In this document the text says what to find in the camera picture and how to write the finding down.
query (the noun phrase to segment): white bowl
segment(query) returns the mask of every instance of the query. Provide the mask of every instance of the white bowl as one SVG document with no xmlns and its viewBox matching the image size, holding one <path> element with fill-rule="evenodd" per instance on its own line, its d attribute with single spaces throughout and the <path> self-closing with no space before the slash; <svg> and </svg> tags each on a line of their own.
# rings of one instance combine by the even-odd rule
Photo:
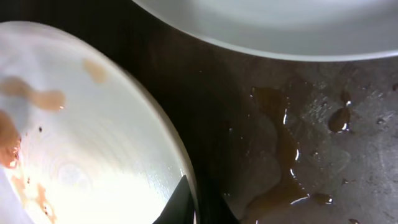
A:
<svg viewBox="0 0 398 224">
<path fill-rule="evenodd" d="M 133 0 L 201 40 L 262 57 L 343 61 L 398 55 L 396 0 Z"/>
<path fill-rule="evenodd" d="M 195 193 L 185 148 L 150 94 L 49 26 L 0 24 L 0 144 L 16 131 L 19 159 L 0 156 L 1 224 L 152 223 L 183 175 Z"/>
</svg>

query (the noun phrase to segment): liquid spill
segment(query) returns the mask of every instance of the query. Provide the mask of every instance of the liquid spill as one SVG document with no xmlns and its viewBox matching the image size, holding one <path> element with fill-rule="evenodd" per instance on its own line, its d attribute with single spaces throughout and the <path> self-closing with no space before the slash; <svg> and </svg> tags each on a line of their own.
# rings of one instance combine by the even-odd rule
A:
<svg viewBox="0 0 398 224">
<path fill-rule="evenodd" d="M 65 106 L 65 95 L 59 90 L 39 91 L 24 80 L 7 77 L 0 83 L 0 93 L 25 98 L 42 110 L 58 111 Z"/>
<path fill-rule="evenodd" d="M 343 90 L 341 92 L 340 99 L 344 103 L 343 107 L 334 112 L 328 121 L 329 130 L 334 133 L 350 131 L 349 121 L 351 118 L 351 112 L 349 111 L 348 106 L 351 105 L 351 96 L 347 91 Z"/>
<path fill-rule="evenodd" d="M 246 208 L 241 223 L 255 223 L 265 213 L 280 207 L 288 207 L 308 198 L 308 194 L 297 181 L 294 165 L 299 159 L 300 147 L 285 127 L 288 99 L 271 88 L 253 88 L 253 95 L 262 113 L 266 114 L 277 131 L 276 158 L 280 165 L 281 180 L 268 192 L 256 197 Z"/>
<path fill-rule="evenodd" d="M 333 205 L 333 198 L 328 194 L 316 193 L 311 195 L 311 198 L 320 205 Z"/>
<path fill-rule="evenodd" d="M 353 219 L 353 218 L 350 218 L 348 221 L 350 224 L 360 224 L 358 220 Z"/>
<path fill-rule="evenodd" d="M 83 59 L 83 68 L 88 72 L 88 74 L 90 75 L 91 79 L 97 83 L 104 83 L 106 80 L 106 70 L 105 68 L 90 60 L 87 58 Z"/>
<path fill-rule="evenodd" d="M 30 185 L 30 178 L 25 179 L 23 168 L 19 162 L 19 149 L 21 148 L 21 137 L 8 114 L 0 110 L 0 163 L 8 169 L 12 169 L 13 176 L 11 183 L 25 207 L 29 197 L 25 194 L 27 186 Z M 45 189 L 40 184 L 37 185 L 38 196 L 35 199 L 42 211 L 54 224 L 55 215 L 49 202 L 45 198 Z"/>
</svg>

